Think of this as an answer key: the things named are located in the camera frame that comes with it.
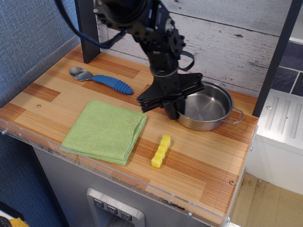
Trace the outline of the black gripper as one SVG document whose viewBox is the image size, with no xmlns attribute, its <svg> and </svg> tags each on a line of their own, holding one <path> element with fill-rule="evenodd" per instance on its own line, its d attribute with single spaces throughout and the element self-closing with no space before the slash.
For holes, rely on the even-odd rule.
<svg viewBox="0 0 303 227">
<path fill-rule="evenodd" d="M 152 85 L 137 97 L 137 102 L 143 112 L 164 107 L 167 116 L 177 120 L 178 113 L 185 113 L 185 97 L 204 89 L 202 77 L 202 73 L 179 74 L 176 71 L 166 76 L 154 76 Z"/>
</svg>

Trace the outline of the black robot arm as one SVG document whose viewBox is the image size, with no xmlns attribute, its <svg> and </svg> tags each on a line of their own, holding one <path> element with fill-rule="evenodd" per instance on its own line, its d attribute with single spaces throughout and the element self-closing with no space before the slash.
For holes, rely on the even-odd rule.
<svg viewBox="0 0 303 227">
<path fill-rule="evenodd" d="M 183 50 L 184 36 L 167 8 L 160 0 L 98 0 L 93 11 L 108 28 L 132 35 L 148 57 L 153 83 L 137 97 L 142 111 L 159 107 L 170 119 L 178 119 L 186 97 L 204 88 L 203 75 L 187 73 L 194 62 L 180 68 L 182 55 L 194 56 Z"/>
</svg>

